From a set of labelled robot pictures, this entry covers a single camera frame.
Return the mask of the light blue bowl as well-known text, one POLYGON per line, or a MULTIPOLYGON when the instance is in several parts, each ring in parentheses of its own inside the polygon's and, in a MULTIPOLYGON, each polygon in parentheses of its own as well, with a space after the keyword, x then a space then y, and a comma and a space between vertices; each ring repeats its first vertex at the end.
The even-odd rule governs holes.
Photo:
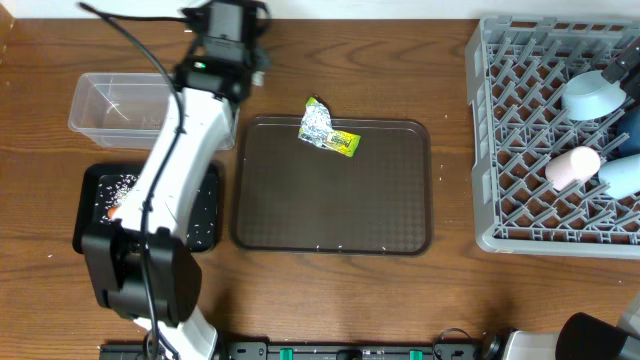
POLYGON ((561 96, 562 107, 573 121, 589 121, 617 110, 626 100, 618 81, 609 83, 602 70, 585 72, 572 78, 561 96))

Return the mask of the light blue cup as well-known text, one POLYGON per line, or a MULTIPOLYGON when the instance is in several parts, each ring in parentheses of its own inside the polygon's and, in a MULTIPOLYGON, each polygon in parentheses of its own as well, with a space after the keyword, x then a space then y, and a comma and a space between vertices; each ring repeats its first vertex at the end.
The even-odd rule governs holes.
POLYGON ((606 162, 598 172, 601 184, 607 185, 605 193, 616 200, 639 192, 639 155, 631 155, 606 162))

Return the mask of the white pink cup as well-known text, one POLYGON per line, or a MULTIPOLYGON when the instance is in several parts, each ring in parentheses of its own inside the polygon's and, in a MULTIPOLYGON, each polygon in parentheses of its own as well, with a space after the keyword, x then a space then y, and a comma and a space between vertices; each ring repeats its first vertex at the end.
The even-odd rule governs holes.
POLYGON ((555 190, 561 191, 574 182, 586 182, 600 166, 600 156, 595 150, 579 146, 552 159, 545 167, 545 177, 555 190))

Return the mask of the foil wrapper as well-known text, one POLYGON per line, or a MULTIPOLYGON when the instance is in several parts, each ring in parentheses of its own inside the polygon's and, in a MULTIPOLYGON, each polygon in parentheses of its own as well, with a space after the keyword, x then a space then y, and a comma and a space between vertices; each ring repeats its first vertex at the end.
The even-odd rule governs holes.
POLYGON ((333 131, 328 108, 315 97, 310 97, 305 104, 305 113, 301 119, 298 138, 317 148, 327 149, 327 136, 333 131))

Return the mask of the yellow green snack packet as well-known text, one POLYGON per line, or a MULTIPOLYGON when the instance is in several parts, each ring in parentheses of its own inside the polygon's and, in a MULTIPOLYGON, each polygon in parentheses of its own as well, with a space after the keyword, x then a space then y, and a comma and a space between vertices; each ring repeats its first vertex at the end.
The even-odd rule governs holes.
POLYGON ((360 135, 340 130, 333 130, 326 136, 323 145, 339 154, 347 157, 353 157, 360 140, 360 135))

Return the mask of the orange carrot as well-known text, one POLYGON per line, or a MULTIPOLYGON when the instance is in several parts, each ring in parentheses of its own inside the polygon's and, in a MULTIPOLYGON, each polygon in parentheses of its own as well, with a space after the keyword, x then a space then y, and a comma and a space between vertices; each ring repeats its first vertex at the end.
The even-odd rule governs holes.
POLYGON ((114 219, 115 218, 115 213, 118 210, 118 206, 114 206, 108 209, 107 211, 107 218, 108 219, 114 219))

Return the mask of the dark blue plate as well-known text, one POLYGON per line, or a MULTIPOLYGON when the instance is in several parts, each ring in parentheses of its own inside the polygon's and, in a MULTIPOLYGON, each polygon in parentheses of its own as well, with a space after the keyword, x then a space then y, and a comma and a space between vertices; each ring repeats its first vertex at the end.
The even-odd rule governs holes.
POLYGON ((622 157, 636 155, 640 148, 639 134, 639 107, 626 112, 618 121, 617 134, 628 134, 629 138, 618 146, 619 153, 622 157))

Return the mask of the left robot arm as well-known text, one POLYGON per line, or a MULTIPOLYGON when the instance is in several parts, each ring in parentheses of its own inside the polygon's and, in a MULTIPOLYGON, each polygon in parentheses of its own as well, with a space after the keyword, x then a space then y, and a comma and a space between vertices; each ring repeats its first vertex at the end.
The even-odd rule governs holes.
POLYGON ((78 241, 98 304, 147 329, 146 359, 210 359, 218 333, 198 307, 202 271, 188 225, 214 153, 229 137, 265 54, 254 40, 205 36, 169 87, 160 134, 112 220, 78 241))

